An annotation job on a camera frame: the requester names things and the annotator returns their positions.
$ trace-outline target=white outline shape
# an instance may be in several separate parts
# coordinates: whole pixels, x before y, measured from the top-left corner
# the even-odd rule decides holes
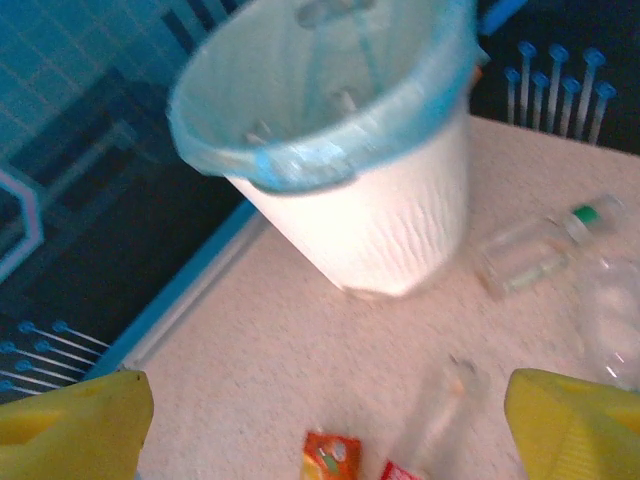
[[[44,242],[44,229],[36,192],[0,169],[0,188],[20,201],[25,237],[0,258],[0,282],[13,273]]]

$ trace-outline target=orange wrapper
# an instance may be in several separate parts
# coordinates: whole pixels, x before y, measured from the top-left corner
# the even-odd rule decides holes
[[[308,432],[300,480],[356,480],[360,450],[357,438]]]

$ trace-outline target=blue wall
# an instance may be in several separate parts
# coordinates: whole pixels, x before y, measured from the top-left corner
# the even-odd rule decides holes
[[[86,358],[38,339],[101,353],[242,201],[178,158],[165,115],[190,53],[239,3],[0,1],[0,403],[81,378]],[[19,373],[25,358],[46,372]]]
[[[195,42],[218,0],[11,0],[0,3],[0,155],[7,158],[114,66],[169,86],[187,55],[162,17],[173,11]]]

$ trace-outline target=blue trash bag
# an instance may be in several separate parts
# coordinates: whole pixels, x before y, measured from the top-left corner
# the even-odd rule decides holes
[[[181,74],[173,140],[206,175],[339,184],[436,133],[477,56],[472,0],[254,0]]]

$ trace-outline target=blue pin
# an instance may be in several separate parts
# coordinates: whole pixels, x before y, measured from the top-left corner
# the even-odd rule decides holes
[[[596,95],[598,95],[598,103],[596,103],[596,110],[593,114],[593,121],[591,122],[591,131],[589,132],[589,143],[592,145],[598,143],[600,126],[602,125],[604,112],[607,110],[607,102],[615,97],[616,94],[616,89],[610,83],[598,82],[596,84]]]
[[[38,372],[38,373],[42,373],[43,375],[59,378],[60,380],[66,380],[67,382],[75,383],[78,381],[75,378],[67,377],[66,375],[62,375],[61,373],[52,372],[51,370],[45,370],[44,368],[36,367],[29,360],[24,360],[24,359],[18,360],[14,368],[18,372],[29,372],[29,371]]]
[[[582,82],[582,94],[580,95],[580,104],[578,105],[578,116],[576,117],[576,139],[582,140],[582,132],[584,131],[584,122],[587,118],[587,110],[591,102],[591,90],[593,89],[593,81],[596,77],[596,70],[607,61],[604,55],[595,48],[587,48],[583,54],[584,61],[587,63],[587,69],[584,72],[584,81]]]
[[[540,117],[542,116],[542,95],[544,89],[549,86],[549,79],[542,72],[534,72],[531,76],[536,86],[533,96],[533,129],[540,130]]]
[[[558,44],[549,48],[549,55],[553,59],[551,70],[551,87],[549,88],[549,103],[547,104],[547,132],[552,133],[556,122],[556,108],[558,106],[558,89],[560,88],[560,74],[562,65],[569,60],[569,52]]]
[[[0,342],[0,354],[3,355],[12,355],[12,354],[20,354],[25,357],[33,358],[35,360],[40,360],[45,363],[49,363],[51,365],[56,365],[58,367],[66,368],[67,370],[72,370],[78,373],[85,373],[84,370],[80,370],[79,368],[72,367],[71,365],[67,365],[66,363],[58,362],[57,360],[53,360],[51,358],[43,357],[42,355],[36,355],[35,353],[27,352],[26,350],[21,350],[16,348],[15,344],[12,342]]]
[[[562,104],[562,118],[560,119],[560,135],[566,138],[569,132],[573,97],[580,91],[580,83],[573,77],[564,77],[562,79],[562,87],[564,88],[564,103]]]
[[[18,330],[20,332],[22,332],[22,333],[27,333],[27,334],[29,334],[29,333],[38,333],[38,334],[40,334],[40,335],[42,335],[44,337],[51,338],[52,340],[56,340],[56,341],[58,341],[60,343],[64,343],[65,345],[69,345],[70,347],[77,348],[78,350],[82,350],[83,352],[87,352],[87,353],[90,353],[92,355],[100,356],[99,352],[96,352],[95,350],[93,350],[91,348],[84,347],[84,346],[79,345],[79,344],[77,344],[75,342],[71,342],[71,341],[69,341],[69,340],[67,340],[65,338],[58,337],[57,335],[52,335],[49,332],[45,332],[43,330],[39,330],[38,328],[36,328],[36,326],[35,326],[35,324],[33,322],[21,322],[18,325]]]
[[[520,81],[520,74],[513,67],[504,69],[504,76],[507,77],[507,116],[509,123],[515,123],[516,110],[516,85]]]
[[[522,54],[522,86],[520,87],[520,125],[527,125],[527,113],[529,109],[529,72],[531,71],[531,59],[538,53],[536,47],[529,42],[518,43],[518,50]]]
[[[95,362],[87,360],[86,358],[79,357],[78,355],[74,355],[69,352],[65,352],[64,350],[60,350],[59,348],[53,347],[46,340],[38,340],[34,345],[37,352],[45,353],[45,352],[53,352],[58,355],[62,355],[63,357],[71,358],[72,360],[76,360],[77,362],[86,363],[88,365],[95,365]]]

